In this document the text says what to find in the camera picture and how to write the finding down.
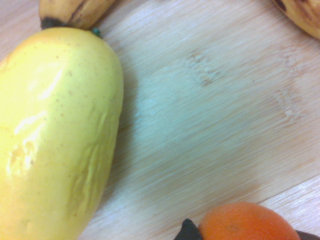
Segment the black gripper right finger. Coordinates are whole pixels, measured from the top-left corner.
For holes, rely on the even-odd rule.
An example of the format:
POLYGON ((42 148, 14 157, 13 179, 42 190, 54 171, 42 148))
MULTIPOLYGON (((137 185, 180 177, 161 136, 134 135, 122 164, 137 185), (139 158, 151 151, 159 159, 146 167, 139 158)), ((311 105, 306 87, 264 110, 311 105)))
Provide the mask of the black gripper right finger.
POLYGON ((315 234, 307 233, 300 230, 296 230, 296 232, 301 240, 320 240, 320 237, 315 234))

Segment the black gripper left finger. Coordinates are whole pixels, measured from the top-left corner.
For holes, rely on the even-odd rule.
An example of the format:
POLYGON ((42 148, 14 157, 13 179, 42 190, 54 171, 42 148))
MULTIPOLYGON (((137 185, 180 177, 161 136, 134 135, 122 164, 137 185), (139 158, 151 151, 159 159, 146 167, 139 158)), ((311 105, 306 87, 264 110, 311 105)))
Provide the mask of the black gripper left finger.
POLYGON ((194 222, 186 218, 174 240, 203 240, 203 237, 194 222))

